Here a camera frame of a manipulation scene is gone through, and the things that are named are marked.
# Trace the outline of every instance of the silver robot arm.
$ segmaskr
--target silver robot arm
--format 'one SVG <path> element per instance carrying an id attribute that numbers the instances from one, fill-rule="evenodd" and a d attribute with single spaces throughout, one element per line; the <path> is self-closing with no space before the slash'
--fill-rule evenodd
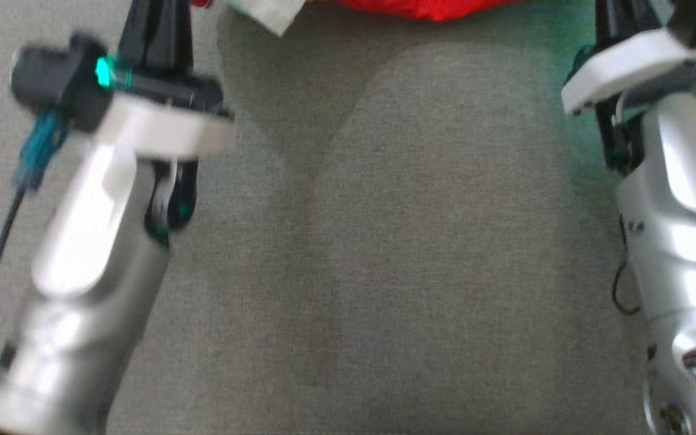
<path id="1" fill-rule="evenodd" d="M 114 96 L 35 256 L 33 292 L 2 351 L 0 433 L 105 432 L 169 263 L 176 174 L 154 165 L 223 152 L 233 137 L 227 119 Z"/>
<path id="2" fill-rule="evenodd" d="M 197 162 L 234 145 L 220 85 L 191 72 L 191 32 L 189 0 L 136 0 L 116 58 L 81 34 L 68 50 L 17 56 L 12 92 L 38 118 L 23 185 L 36 190 L 69 127 L 93 146 L 33 259 L 33 288 L 0 356 L 0 435 L 105 433 L 166 273 L 169 233 L 192 215 Z"/>
<path id="3" fill-rule="evenodd" d="M 613 16 L 618 3 L 599 2 L 599 12 Z M 648 334 L 647 423 L 696 435 L 696 93 L 690 80 L 669 85 L 696 62 L 696 2 L 676 7 L 666 27 L 601 38 L 562 95 L 571 114 L 594 105 L 608 166 L 625 175 L 616 196 Z M 643 110 L 628 121 L 631 105 Z"/>

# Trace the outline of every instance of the wire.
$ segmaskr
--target wire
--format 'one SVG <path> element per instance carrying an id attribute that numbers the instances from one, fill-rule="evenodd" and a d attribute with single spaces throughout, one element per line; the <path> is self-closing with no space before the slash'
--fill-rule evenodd
<path id="1" fill-rule="evenodd" d="M 7 218 L 5 219 L 5 225 L 2 227 L 2 232 L 0 233 L 0 262 L 2 261 L 2 255 L 5 253 L 7 239 L 9 239 L 12 225 L 15 222 L 16 216 L 18 215 L 18 209 L 20 209 L 20 204 L 23 202 L 26 190 L 27 188 L 25 185 L 19 185 L 16 193 L 14 193 L 14 198 L 12 198 L 12 203 L 10 204 L 9 211 L 7 212 Z"/>
<path id="2" fill-rule="evenodd" d="M 625 308 L 625 306 L 619 302 L 619 297 L 616 295 L 619 289 L 619 278 L 622 277 L 622 272 L 624 272 L 626 268 L 627 260 L 624 260 L 614 274 L 614 282 L 611 284 L 611 300 L 614 301 L 614 305 L 616 306 L 616 309 L 619 310 L 619 313 L 622 313 L 625 316 L 633 316 L 634 314 L 638 314 L 640 311 L 640 305 L 636 306 L 635 308 Z"/>

